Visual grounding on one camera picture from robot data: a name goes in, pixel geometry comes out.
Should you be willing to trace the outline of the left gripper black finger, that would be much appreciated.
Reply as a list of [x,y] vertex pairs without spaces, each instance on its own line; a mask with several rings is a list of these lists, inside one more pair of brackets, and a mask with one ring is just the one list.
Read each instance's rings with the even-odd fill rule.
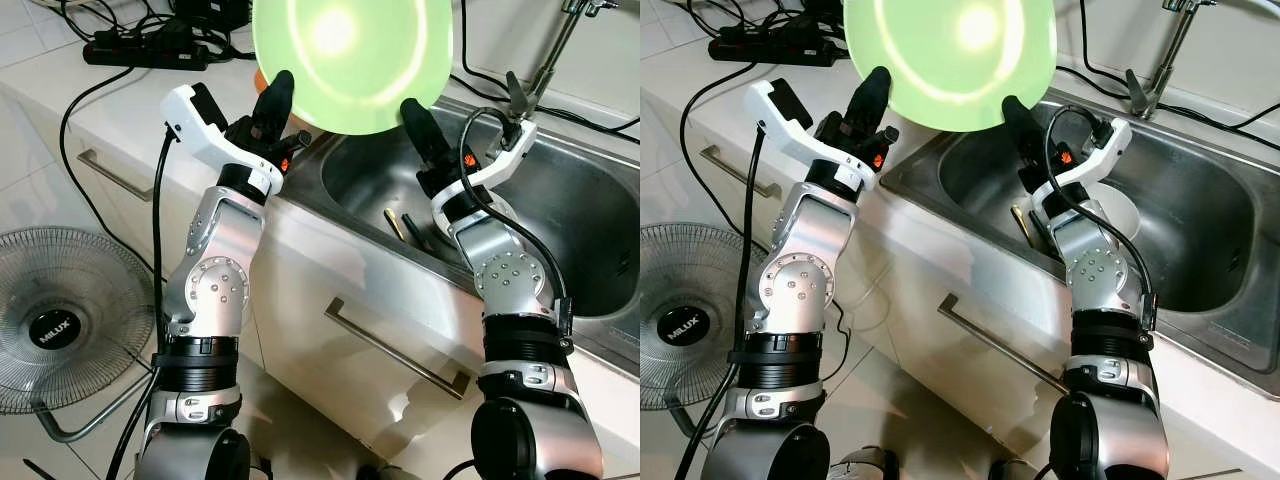
[[279,70],[253,106],[253,131],[261,141],[279,141],[289,120],[294,77]]
[[846,110],[846,125],[852,137],[876,133],[888,106],[892,77],[887,68],[876,67],[855,88]]

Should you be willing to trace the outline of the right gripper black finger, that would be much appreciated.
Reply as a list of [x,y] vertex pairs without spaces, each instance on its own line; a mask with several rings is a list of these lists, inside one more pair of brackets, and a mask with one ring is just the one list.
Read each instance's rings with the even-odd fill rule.
[[1030,110],[1025,108],[1018,96],[1007,95],[1001,101],[1004,125],[1010,133],[1019,157],[1024,163],[1043,163],[1044,132],[1037,123]]
[[433,114],[417,99],[403,100],[399,114],[404,133],[426,169],[449,168],[453,148]]

